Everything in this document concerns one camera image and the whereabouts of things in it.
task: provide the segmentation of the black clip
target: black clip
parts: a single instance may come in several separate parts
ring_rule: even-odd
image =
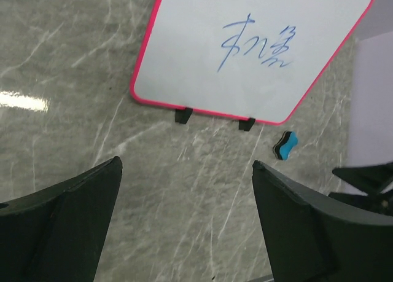
[[[239,130],[250,131],[255,124],[255,118],[248,118],[248,120],[239,120]]]
[[[174,113],[174,121],[179,124],[186,124],[192,114],[192,108],[176,109]]]

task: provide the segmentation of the gray marble surface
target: gray marble surface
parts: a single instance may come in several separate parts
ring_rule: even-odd
[[[153,2],[0,0],[0,201],[119,155],[123,181],[96,281],[268,275],[251,164],[339,189],[330,171],[346,158],[354,41],[285,125],[246,133],[200,115],[176,125],[173,111],[128,93]],[[278,162],[271,148],[284,130],[300,144]]]

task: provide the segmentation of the whiteboard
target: whiteboard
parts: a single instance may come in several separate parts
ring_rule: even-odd
[[[142,103],[284,123],[372,2],[156,0],[131,94]]]

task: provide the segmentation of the blue eraser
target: blue eraser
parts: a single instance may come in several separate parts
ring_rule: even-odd
[[[292,131],[285,131],[281,139],[273,147],[273,153],[278,160],[287,160],[292,148],[298,144],[297,136]]]

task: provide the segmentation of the red border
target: red border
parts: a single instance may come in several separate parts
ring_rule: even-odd
[[[140,103],[145,103],[145,104],[150,104],[153,106],[161,106],[161,107],[166,107],[166,108],[175,108],[175,109],[185,109],[185,106],[178,106],[178,105],[173,105],[173,104],[167,104],[167,103],[162,103],[162,102],[156,102],[156,101],[151,101],[151,100],[145,100],[142,99],[140,97],[138,97],[138,95],[135,92],[134,86],[135,86],[135,81],[136,78],[138,76],[138,72],[139,69],[141,68],[141,64],[142,64],[142,60],[143,60],[143,56],[145,54],[146,51],[146,47],[147,47],[147,43],[149,42],[149,38],[150,35],[152,34],[152,30],[153,30],[153,26],[154,26],[154,22],[155,19],[157,17],[158,14],[158,10],[160,8],[160,4],[161,4],[162,0],[155,0],[154,6],[153,6],[153,11],[152,14],[150,16],[150,20],[149,23],[147,24],[147,28],[146,28],[146,32],[142,41],[142,46],[141,49],[139,51],[139,55],[136,59],[136,63],[135,63],[135,67],[134,67],[134,72],[133,75],[131,77],[131,82],[130,82],[130,92],[132,97],[140,102]],[[337,55],[337,53],[340,51],[340,49],[342,48],[342,46],[344,45],[344,43],[348,40],[348,38],[351,36],[351,34],[354,32],[354,30],[356,29],[356,27],[358,26],[358,24],[360,23],[360,21],[364,18],[365,14],[370,10],[372,4],[374,3],[374,0],[370,1],[370,4],[368,5],[368,7],[365,9],[364,13],[360,16],[360,18],[358,19],[358,21],[356,22],[356,24],[353,26],[353,28],[350,30],[350,32],[348,33],[348,35],[344,38],[343,42],[340,44],[340,46],[336,49],[336,51],[334,52],[334,54],[330,57],[329,61],[327,62],[327,64],[325,65],[325,67],[322,69],[321,73],[318,74],[318,76],[315,78],[314,82],[310,85],[309,89],[307,90],[307,92],[302,96],[302,98],[300,99],[300,101],[297,103],[297,105],[294,107],[294,110],[292,110],[292,112],[289,114],[289,116],[283,120],[282,122],[269,122],[269,121],[264,121],[264,120],[256,120],[258,123],[267,123],[267,124],[272,124],[272,125],[280,125],[283,124],[285,122],[287,122],[290,117],[292,116],[292,114],[296,111],[296,109],[299,107],[300,103],[305,99],[306,95],[309,93],[309,91],[313,88],[314,84],[318,81],[318,79],[321,77],[321,75],[323,74],[323,72],[326,70],[326,68],[328,67],[328,65],[330,64],[330,62],[333,60],[333,58]],[[234,116],[231,114],[224,114],[224,113],[218,113],[218,112],[212,112],[212,111],[207,111],[207,110],[203,110],[203,109],[193,109],[194,112],[199,112],[199,113],[203,113],[203,114],[209,114],[209,115],[215,115],[215,116],[222,116],[222,117],[228,117],[231,119],[240,119],[240,120],[247,120],[249,117],[241,117],[241,116]]]

